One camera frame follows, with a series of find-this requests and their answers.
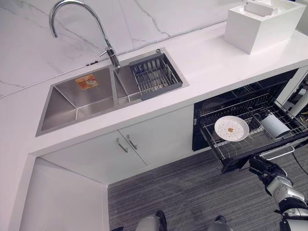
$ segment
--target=chrome faucet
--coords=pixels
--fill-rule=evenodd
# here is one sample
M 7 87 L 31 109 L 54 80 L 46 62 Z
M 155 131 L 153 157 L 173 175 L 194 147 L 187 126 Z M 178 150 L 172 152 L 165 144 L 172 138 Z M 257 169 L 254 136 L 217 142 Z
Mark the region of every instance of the chrome faucet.
M 102 54 L 100 54 L 100 56 L 102 56 L 105 53 L 107 53 L 109 55 L 109 58 L 110 58 L 110 60 L 111 60 L 111 62 L 113 64 L 113 66 L 115 68 L 119 68 L 120 67 L 119 60 L 117 59 L 115 51 L 114 51 L 113 47 L 111 46 L 111 44 L 109 42 L 109 39 L 108 39 L 108 37 L 107 37 L 107 35 L 106 35 L 105 31 L 104 31 L 104 28 L 103 28 L 103 26 L 102 26 L 102 24 L 100 22 L 100 19 L 98 18 L 97 14 L 94 12 L 94 10 L 90 6 L 84 4 L 83 2 L 80 2 L 80 1 L 77 1 L 77 0 L 61 0 L 61 1 L 57 2 L 53 6 L 53 8 L 51 9 L 50 14 L 49 14 L 49 26 L 50 26 L 50 29 L 52 31 L 53 36 L 55 38 L 58 37 L 58 35 L 57 35 L 57 33 L 56 33 L 55 29 L 54 29 L 54 18 L 55 18 L 55 15 L 56 15 L 57 11 L 61 7 L 63 7 L 64 5 L 67 5 L 67 4 L 76 4 L 78 6 L 82 6 L 82 7 L 86 8 L 92 14 L 92 16 L 96 19 L 96 22 L 97 22 L 97 24 L 98 24 L 98 26 L 100 28 L 100 31 L 101 31 L 101 33 L 102 33 L 102 35 L 103 35 L 103 37 L 104 37 L 104 39 L 105 39 L 105 41 L 107 43 L 106 51 L 103 52 Z

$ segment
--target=floor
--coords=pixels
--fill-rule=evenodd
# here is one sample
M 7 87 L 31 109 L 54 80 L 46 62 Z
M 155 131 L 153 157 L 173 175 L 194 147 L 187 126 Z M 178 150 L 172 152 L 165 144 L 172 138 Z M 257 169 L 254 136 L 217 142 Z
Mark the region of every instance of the floor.
M 308 170 L 308 146 L 295 152 Z M 276 161 L 308 198 L 308 176 L 291 154 Z M 108 186 L 110 229 L 135 231 L 138 221 L 163 210 L 169 231 L 206 231 L 224 215 L 234 231 L 278 231 L 277 206 L 248 170 L 222 175 L 211 150 Z

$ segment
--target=countertop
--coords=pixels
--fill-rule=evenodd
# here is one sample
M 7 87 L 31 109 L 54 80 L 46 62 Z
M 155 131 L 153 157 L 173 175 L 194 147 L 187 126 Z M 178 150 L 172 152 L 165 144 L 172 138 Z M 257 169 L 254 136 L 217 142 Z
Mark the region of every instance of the countertop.
M 119 56 L 165 47 L 189 86 L 35 137 L 50 85 L 104 67 L 109 60 L 0 99 L 0 230 L 18 230 L 35 157 L 159 116 L 270 76 L 308 65 L 308 37 L 248 55 L 223 39 L 225 23 Z

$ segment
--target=cup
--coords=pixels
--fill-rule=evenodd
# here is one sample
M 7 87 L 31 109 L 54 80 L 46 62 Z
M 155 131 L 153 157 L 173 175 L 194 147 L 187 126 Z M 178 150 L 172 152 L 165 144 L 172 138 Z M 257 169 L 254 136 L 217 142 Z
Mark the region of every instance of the cup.
M 275 139 L 281 138 L 290 132 L 290 129 L 273 114 L 264 118 L 261 124 Z

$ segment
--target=marble wall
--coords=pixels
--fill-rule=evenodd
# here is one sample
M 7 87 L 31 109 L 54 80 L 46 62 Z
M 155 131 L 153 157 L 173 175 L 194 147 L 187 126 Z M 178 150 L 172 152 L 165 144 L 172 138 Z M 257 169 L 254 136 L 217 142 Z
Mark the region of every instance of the marble wall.
M 105 42 L 85 9 L 57 0 L 0 0 L 0 97 L 99 59 Z M 84 0 L 118 54 L 227 18 L 242 0 Z

